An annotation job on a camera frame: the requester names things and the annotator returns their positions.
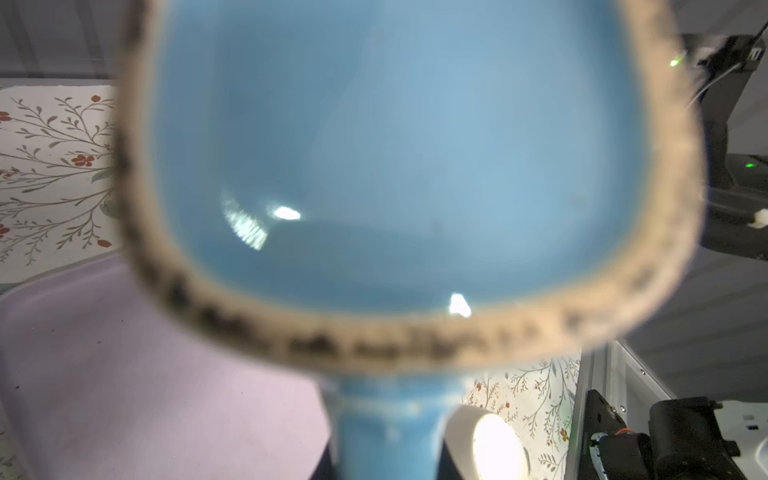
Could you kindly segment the white mug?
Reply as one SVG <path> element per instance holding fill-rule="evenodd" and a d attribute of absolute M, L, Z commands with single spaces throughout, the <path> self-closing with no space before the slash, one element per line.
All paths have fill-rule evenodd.
<path fill-rule="evenodd" d="M 439 479 L 530 478 L 530 462 L 513 428 L 489 410 L 462 405 L 444 432 Z"/>

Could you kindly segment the blue mug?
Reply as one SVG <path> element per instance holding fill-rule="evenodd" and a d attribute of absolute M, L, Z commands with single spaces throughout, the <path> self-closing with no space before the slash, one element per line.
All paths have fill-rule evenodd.
<path fill-rule="evenodd" d="M 133 1 L 114 205 L 188 329 L 321 382 L 340 479 L 434 479 L 475 375 L 651 317 L 706 167 L 664 1 Z"/>

